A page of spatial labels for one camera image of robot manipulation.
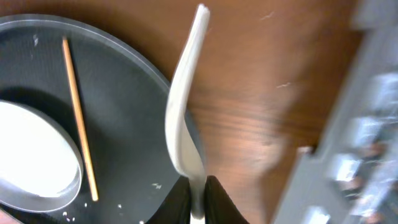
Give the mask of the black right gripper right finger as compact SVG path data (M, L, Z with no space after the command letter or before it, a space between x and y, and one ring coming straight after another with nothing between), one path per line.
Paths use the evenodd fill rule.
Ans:
M248 224L219 180L209 175L205 185L206 224Z

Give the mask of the white round plate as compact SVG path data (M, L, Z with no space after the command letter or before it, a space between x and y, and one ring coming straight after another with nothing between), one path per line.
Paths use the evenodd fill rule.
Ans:
M27 105L1 101L1 203L25 212L60 210L77 197L83 161L70 135Z

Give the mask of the wooden chopstick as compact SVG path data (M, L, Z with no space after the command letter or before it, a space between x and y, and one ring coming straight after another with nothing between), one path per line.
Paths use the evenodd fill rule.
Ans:
M93 163L91 160L88 138L86 135L85 122L84 122L83 112L82 112L82 108L81 108L81 104L80 104L80 96L79 96L79 91L78 91L77 82L76 82L76 76L75 76L75 71L74 71L74 66L73 66L72 55L71 55L68 40L66 37L64 37L62 39L62 49L63 49L63 56L64 56L64 61L65 61L65 66L66 66L66 71L67 71L70 96L72 99L73 112L74 112L74 116L75 116L77 130L78 130L78 136L80 139L81 150L83 153L83 160L84 160L85 167L86 167L86 173L88 176L88 183L90 186L91 199L92 199L92 201L97 202L99 200L99 195L98 195L98 189L97 189L97 185L96 185L95 173L94 173L94 169L93 169Z

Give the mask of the white plastic fork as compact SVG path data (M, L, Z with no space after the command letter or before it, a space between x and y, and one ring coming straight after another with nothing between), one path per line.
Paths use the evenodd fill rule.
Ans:
M189 181L190 223L205 223L205 168L185 121L187 100L210 19L210 10L199 4L186 44L174 71L165 111L165 139L172 164Z

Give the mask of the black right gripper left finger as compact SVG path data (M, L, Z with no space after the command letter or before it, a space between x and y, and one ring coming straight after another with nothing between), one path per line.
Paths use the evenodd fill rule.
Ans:
M189 224L190 223L190 184L180 176L146 224Z

